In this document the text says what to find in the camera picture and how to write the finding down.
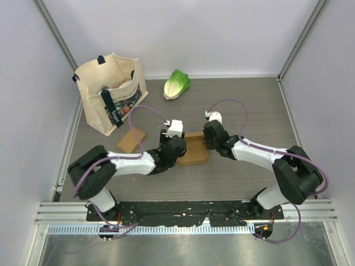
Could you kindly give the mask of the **brown cardboard box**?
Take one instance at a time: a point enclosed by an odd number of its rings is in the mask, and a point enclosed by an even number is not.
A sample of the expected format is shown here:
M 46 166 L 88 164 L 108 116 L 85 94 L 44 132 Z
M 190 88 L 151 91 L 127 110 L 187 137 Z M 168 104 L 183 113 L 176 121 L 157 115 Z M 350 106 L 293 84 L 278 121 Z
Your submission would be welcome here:
M 143 142 L 146 139 L 146 133 L 139 130 L 138 128 L 133 128 L 130 129 L 124 136 L 123 138 L 118 142 L 116 147 L 126 153 L 126 154 L 131 154 L 137 150 L 139 147 L 138 140 L 136 139 L 134 132 L 136 133 L 138 139 Z

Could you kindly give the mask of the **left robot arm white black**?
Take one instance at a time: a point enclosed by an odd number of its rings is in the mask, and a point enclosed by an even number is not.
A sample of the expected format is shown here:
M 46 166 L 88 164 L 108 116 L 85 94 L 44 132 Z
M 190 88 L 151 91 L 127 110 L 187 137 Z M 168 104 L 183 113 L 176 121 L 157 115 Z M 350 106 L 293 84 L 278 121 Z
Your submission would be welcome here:
M 89 201 L 104 220 L 114 220 L 118 203 L 107 183 L 116 176 L 157 175 L 174 167 L 187 150 L 184 136 L 183 131 L 161 130 L 159 147 L 140 154 L 109 152 L 102 145 L 93 147 L 68 167 L 74 197 Z

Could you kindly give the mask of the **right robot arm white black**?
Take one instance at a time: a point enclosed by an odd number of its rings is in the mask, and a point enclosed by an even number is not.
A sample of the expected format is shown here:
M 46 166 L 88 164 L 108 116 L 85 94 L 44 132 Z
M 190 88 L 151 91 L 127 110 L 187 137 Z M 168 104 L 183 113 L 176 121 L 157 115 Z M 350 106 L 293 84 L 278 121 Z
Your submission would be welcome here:
M 311 164 L 299 146 L 274 149 L 258 145 L 239 135 L 230 136 L 217 120 L 207 122 L 203 132 L 209 150 L 275 174 L 277 185 L 262 189 L 250 200 L 250 211 L 255 218 L 265 218 L 271 209 L 286 202 L 301 205 L 324 181 L 318 168 Z

